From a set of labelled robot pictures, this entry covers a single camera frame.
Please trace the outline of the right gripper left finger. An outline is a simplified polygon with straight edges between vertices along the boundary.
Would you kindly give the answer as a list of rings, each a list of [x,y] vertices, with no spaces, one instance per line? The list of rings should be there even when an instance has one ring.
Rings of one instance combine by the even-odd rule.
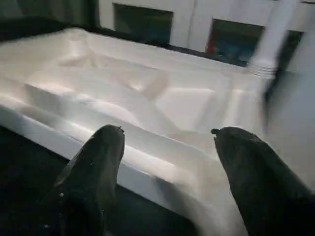
[[[124,155],[121,127],[105,125],[69,161],[46,196],[50,236],[102,236]]]

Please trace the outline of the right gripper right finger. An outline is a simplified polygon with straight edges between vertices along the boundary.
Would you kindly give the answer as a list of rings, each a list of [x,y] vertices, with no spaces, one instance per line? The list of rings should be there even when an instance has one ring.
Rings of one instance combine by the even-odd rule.
[[[250,236],[313,236],[315,193],[257,135],[212,129],[220,162]]]

